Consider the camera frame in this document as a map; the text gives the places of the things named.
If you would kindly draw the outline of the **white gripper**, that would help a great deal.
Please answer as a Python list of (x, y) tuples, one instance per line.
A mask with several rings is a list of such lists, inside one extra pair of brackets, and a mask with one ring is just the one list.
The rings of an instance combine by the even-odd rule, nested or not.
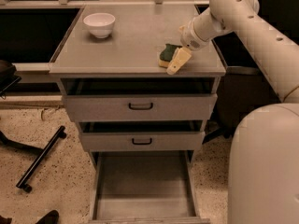
[(168, 75), (174, 75), (192, 57), (192, 50), (199, 50), (207, 45), (207, 42), (196, 34), (194, 20), (189, 21), (186, 25), (179, 26), (178, 31), (180, 32), (180, 42), (186, 48), (177, 48), (175, 50), (166, 69)]

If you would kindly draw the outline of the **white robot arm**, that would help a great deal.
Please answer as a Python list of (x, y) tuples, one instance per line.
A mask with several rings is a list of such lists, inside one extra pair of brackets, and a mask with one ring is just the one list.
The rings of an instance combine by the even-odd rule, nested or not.
[(231, 144), (227, 224), (299, 224), (299, 46), (259, 14), (257, 0), (209, 0), (181, 27), (175, 74), (214, 37), (235, 33), (279, 101), (239, 123)]

